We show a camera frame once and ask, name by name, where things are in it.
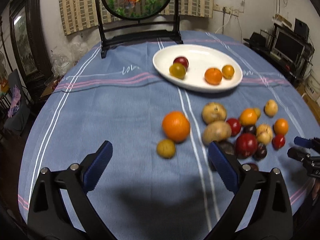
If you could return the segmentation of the large orange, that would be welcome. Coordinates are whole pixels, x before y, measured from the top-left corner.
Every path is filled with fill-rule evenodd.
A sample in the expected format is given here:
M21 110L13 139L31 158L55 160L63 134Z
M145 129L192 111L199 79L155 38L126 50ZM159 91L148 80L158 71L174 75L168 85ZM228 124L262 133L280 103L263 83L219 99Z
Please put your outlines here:
M190 134L190 122L180 111L168 113L162 121L164 134L175 143L181 143Z

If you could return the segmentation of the small orange fruit on plate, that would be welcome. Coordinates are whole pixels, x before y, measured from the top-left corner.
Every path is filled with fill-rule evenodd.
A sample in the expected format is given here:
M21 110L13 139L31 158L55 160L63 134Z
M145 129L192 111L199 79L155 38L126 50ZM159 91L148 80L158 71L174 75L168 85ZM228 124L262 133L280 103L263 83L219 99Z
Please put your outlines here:
M222 75L225 79L231 80L234 76L235 70L234 70L233 66L231 66L230 64L227 64L227 65L223 66L221 72L222 72Z

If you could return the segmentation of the large red plum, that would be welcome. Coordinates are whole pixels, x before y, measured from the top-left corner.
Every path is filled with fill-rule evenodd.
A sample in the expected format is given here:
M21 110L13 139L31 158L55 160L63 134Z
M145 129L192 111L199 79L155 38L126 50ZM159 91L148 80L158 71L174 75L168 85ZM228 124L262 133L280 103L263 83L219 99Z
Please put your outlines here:
M251 133L243 133L235 142L235 155L238 158L248 158L252 156L258 148L258 141L255 135Z

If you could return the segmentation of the small pale potato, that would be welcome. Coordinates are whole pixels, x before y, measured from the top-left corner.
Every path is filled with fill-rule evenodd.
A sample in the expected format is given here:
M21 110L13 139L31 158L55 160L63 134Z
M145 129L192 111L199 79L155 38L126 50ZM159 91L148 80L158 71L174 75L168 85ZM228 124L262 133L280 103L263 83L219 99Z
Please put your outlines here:
M274 117L278 113L277 103L272 99L268 100L268 102L264 107L264 112L268 117L270 118Z

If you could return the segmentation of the red cherry tomato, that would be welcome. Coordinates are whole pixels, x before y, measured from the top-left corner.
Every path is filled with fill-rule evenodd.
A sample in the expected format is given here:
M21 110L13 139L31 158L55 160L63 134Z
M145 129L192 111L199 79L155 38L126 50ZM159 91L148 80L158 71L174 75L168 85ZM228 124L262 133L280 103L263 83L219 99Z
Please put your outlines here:
M231 136L235 137L236 135L238 135L241 132L242 129L242 125L240 124L239 120L236 118L229 118L226 121L230 127L231 127Z

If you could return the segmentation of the red plum on plate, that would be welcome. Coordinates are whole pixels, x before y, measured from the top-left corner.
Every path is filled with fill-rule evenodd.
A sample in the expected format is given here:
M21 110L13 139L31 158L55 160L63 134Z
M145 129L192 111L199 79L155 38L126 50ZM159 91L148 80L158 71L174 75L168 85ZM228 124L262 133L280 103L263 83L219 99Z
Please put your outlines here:
M174 59L173 63L180 63L181 65L183 65L185 67L186 70L188 70L189 61L186 57L183 57L183 56L176 57Z

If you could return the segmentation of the blue striped tablecloth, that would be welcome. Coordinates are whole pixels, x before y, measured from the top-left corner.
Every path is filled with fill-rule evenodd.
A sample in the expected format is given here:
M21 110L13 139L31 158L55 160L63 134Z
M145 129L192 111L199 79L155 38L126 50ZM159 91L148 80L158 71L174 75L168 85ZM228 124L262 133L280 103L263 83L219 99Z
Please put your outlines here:
M40 169L65 170L108 140L113 156L88 197L118 239L203 239L217 223L233 194L207 162L201 141L205 104L219 102L231 118L272 99L277 118L289 123L285 146L268 147L258 162L262 171L281 170L297 211L313 187L301 163L288 158L295 137L319 136L319 125L298 92L267 61L230 37L184 31L186 44L217 49L242 68L240 85L223 94L194 93L161 78L153 55L169 42L138 43L110 50L104 59L94 46L72 68L41 109L29 134L18 183L18 204L28 217L31 192ZM169 139L163 118L180 111L190 134L175 143L171 159L160 157L157 144Z

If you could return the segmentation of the dark framed picture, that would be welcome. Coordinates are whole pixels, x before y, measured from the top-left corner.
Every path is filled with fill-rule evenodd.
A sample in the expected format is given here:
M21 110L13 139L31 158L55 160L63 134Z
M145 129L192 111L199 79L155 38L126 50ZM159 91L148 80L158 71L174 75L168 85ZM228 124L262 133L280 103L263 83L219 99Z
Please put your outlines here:
M44 82L52 76L52 65L44 42L40 0L9 3L10 38L24 82Z

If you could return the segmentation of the dark purple plum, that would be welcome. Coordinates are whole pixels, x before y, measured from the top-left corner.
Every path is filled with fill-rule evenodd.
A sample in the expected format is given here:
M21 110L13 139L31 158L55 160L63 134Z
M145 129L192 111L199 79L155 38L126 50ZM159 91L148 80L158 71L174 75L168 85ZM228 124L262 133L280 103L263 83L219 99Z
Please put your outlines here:
M267 156L267 148L263 143L259 143L256 152L253 154L255 160L262 160Z

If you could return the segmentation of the white oval plate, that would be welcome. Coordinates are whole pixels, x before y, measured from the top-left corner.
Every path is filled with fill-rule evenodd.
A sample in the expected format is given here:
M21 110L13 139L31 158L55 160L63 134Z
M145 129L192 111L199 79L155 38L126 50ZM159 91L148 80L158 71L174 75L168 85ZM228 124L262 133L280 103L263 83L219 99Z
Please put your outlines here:
M178 56L184 56L189 61L185 78L180 80L169 73L169 67ZM155 70L169 82L178 87L195 92L221 93L240 85L243 73L240 65L227 54L213 48L195 45L172 45L156 52L152 59ZM209 68L221 70L225 65L234 68L235 73L230 80L222 79L218 85L210 85L205 80L205 72Z

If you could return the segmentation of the dark purple passion fruit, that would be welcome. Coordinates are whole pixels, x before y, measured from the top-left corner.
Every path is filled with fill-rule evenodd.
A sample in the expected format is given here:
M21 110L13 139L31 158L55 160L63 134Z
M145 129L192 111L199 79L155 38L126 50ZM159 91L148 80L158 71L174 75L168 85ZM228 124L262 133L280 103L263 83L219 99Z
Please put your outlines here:
M244 126L242 129L243 133L250 133L254 136L257 134L257 127L255 125Z

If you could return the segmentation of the round goldfish screen on stand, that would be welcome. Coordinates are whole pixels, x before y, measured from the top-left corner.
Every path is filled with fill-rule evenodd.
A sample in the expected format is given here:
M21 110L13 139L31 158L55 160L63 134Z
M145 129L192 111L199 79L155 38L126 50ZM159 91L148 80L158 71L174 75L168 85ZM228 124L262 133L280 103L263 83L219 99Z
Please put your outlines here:
M101 40L101 58L107 52L119 45L135 43L137 41L169 39L177 44L183 44L180 33L179 0L95 0L98 18L98 30ZM105 9L113 19L127 21L128 24L118 27L106 28L103 23ZM171 30L156 29L120 34L111 38L107 33L124 29L136 29L152 25L170 25Z

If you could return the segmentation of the orange tangerine in pile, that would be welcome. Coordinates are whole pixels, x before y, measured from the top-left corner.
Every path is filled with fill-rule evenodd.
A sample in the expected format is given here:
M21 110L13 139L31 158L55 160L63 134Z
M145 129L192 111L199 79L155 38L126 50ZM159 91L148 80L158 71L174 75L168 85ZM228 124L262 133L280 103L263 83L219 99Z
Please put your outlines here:
M242 126L255 125L258 120L258 116L253 108L245 109L239 117L239 122Z

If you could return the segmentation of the small red tomato right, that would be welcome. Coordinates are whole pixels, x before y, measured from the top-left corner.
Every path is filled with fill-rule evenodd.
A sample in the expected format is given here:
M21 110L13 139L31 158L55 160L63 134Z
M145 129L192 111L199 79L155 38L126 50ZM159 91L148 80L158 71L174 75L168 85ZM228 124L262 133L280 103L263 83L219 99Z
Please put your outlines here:
M278 134L272 139L272 146L276 151L284 147L285 143L286 139L282 134Z

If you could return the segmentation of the orange tangerine on plate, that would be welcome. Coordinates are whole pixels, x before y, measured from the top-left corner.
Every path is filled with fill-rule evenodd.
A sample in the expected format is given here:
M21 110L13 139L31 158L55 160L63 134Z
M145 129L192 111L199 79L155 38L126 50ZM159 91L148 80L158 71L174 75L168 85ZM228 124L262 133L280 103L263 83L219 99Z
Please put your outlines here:
M217 68L208 68L204 74L205 81L210 84L217 86L221 83L223 75Z

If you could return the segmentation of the wall power strip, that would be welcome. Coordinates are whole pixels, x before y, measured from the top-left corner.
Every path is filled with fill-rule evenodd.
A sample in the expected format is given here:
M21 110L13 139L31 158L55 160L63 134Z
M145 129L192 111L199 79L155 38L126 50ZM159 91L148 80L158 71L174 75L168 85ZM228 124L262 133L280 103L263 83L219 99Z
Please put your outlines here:
M221 6L219 4L214 3L213 5L213 10L214 11L219 11L219 12L223 12L225 14L231 14L235 17L239 16L239 10L235 9L233 7L227 7L227 6Z

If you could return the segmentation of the black equipment rack with monitor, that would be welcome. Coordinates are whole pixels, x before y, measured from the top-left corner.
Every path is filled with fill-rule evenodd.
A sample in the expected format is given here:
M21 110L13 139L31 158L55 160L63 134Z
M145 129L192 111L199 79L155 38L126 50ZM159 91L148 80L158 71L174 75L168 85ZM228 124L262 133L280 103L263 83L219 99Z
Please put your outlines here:
M309 31L309 26L299 19L295 19L294 28L284 22L275 22L271 33L265 30L253 32L244 42L297 88L303 82L315 52Z

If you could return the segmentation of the small yellow potato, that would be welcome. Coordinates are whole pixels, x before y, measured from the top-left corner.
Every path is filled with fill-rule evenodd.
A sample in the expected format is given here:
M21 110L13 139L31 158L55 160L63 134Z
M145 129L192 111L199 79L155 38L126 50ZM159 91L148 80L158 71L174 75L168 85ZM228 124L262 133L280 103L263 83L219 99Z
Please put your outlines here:
M157 154L165 159L171 159L176 153L175 143L170 139L161 140L156 147Z

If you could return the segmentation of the yellow green fruit on plate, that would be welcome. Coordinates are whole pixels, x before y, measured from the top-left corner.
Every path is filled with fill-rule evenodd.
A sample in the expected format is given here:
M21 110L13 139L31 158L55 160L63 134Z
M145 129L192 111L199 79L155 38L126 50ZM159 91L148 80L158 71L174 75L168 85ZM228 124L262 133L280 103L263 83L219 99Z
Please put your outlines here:
M183 80L186 75L186 68L181 63L173 63L169 68L170 75Z

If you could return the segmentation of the large tan potato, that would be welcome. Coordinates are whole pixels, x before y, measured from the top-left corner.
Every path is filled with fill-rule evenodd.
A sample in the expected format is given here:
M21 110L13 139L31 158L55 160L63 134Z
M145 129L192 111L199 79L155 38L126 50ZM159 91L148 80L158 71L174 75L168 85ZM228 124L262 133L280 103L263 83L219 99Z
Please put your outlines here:
M204 106L202 118L207 125L215 121L225 121L227 118L227 111L222 104L210 102Z

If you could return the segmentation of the small orange at pile edge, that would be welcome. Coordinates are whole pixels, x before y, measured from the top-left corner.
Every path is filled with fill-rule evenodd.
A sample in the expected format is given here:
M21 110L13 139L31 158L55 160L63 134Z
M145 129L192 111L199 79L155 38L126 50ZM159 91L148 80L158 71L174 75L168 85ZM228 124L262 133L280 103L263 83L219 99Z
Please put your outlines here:
M289 131L289 123L286 119L280 118L274 123L273 129L276 135L286 135Z

